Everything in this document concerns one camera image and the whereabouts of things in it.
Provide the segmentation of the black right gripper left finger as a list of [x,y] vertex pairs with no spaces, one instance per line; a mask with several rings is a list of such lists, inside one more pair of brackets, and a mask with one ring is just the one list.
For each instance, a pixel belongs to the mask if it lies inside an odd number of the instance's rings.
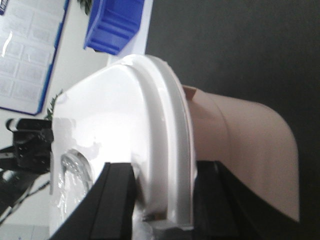
[[130,163],[106,163],[86,197],[52,240],[130,240],[137,196]]

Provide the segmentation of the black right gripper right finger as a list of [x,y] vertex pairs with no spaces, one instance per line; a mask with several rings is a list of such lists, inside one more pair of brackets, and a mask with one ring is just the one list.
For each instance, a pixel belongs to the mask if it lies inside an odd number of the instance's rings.
[[245,186],[219,161],[196,162],[196,240],[297,240],[300,224]]

